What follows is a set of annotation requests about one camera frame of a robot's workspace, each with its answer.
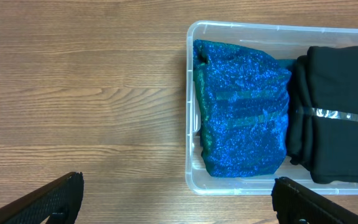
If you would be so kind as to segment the blue denim jeans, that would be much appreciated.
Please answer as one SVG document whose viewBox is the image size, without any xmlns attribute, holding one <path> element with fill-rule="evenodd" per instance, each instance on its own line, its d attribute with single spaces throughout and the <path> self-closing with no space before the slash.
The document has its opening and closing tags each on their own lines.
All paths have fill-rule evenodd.
<svg viewBox="0 0 358 224">
<path fill-rule="evenodd" d="M 282 68 L 285 68 L 289 71 L 293 71 L 294 64 L 296 63 L 296 59 L 278 59 L 277 63 Z"/>
</svg>

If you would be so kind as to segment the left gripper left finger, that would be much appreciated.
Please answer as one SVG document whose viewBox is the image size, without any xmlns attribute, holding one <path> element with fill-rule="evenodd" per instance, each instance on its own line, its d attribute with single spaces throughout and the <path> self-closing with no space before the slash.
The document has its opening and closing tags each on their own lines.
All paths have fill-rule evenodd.
<svg viewBox="0 0 358 224">
<path fill-rule="evenodd" d="M 69 172 L 0 208 L 0 224 L 74 224 L 81 208 L 84 178 Z"/>
</svg>

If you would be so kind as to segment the large black garment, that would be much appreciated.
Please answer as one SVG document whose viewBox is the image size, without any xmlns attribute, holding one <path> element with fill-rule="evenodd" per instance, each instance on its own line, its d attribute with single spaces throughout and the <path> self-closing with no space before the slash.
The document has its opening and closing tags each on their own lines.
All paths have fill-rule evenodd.
<svg viewBox="0 0 358 224">
<path fill-rule="evenodd" d="M 287 154 L 317 184 L 358 183 L 358 46 L 310 47 L 288 84 Z"/>
</svg>

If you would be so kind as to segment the blue sequin cloth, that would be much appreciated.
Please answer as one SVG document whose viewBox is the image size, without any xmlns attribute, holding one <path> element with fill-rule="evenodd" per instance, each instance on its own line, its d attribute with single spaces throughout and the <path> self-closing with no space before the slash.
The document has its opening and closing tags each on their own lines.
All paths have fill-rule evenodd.
<svg viewBox="0 0 358 224">
<path fill-rule="evenodd" d="M 240 45 L 195 40 L 193 81 L 205 167 L 213 177 L 274 174 L 285 160 L 291 71 Z"/>
</svg>

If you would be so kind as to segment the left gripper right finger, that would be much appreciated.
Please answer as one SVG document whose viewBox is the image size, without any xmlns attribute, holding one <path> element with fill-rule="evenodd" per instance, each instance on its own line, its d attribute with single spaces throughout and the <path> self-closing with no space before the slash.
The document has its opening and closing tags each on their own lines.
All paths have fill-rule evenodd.
<svg viewBox="0 0 358 224">
<path fill-rule="evenodd" d="M 272 206 L 280 224 L 358 224 L 358 215 L 289 179 L 275 179 Z"/>
</svg>

